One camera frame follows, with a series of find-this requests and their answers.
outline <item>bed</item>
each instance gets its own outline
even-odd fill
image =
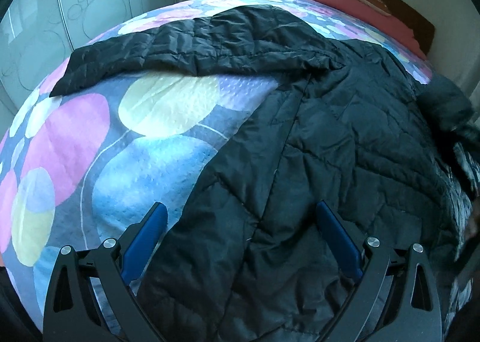
[[[431,78],[428,61],[376,28],[313,0],[190,0],[135,17],[89,44],[265,4],[290,12],[326,38],[379,44],[420,83]],[[432,38],[430,32],[419,39],[425,52]],[[40,330],[59,249],[65,244],[94,248],[106,238],[118,238],[142,219],[152,200],[167,206],[170,229],[205,165],[278,87],[275,75],[141,71],[109,77],[73,95],[49,97],[68,60],[40,82],[0,143],[1,257]],[[98,283],[95,291],[115,328]]]

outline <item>black quilted jacket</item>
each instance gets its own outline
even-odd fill
[[[449,267],[478,177],[458,143],[471,106],[452,82],[422,87],[380,46],[260,6],[80,48],[52,95],[165,67],[281,74],[147,269],[138,300],[170,342],[316,341],[351,287],[315,227],[320,200],[382,243],[426,248],[447,328],[469,294]]]

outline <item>jacket sleeve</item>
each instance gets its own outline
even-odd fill
[[[478,195],[478,180],[461,158],[457,144],[480,163],[480,130],[469,123],[473,106],[465,94],[450,79],[434,74],[427,85],[417,91],[417,104],[428,122],[442,160],[450,166],[462,190],[470,200]]]

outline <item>quilted fabric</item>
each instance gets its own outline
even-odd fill
[[[52,96],[139,69],[280,73],[203,169],[142,281],[138,300],[169,342],[317,340],[350,288],[315,227],[319,200],[383,244],[424,246],[445,329],[466,301],[448,266],[470,201],[417,105],[420,84],[380,46],[326,39],[281,9],[240,7],[70,59]]]
[[[88,44],[258,4],[283,8],[324,37],[381,45],[420,83],[431,78],[428,62],[391,37],[311,0],[190,0],[137,16]],[[278,86],[275,74],[192,77],[146,70],[50,98],[69,59],[40,82],[0,135],[0,256],[40,330],[59,249],[94,248],[118,238],[153,200],[167,206],[172,227],[203,166]],[[119,177],[119,170],[125,175]],[[100,284],[94,282],[94,289],[106,322],[118,329]]]

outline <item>pink circle pattern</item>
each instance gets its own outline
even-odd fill
[[[20,178],[30,170],[44,168],[53,182],[57,207],[75,191],[109,128],[109,105],[104,96],[90,93],[73,98],[55,110],[33,137]]]
[[[11,206],[17,194],[17,178],[10,170],[0,183],[0,253],[4,253],[11,237]]]

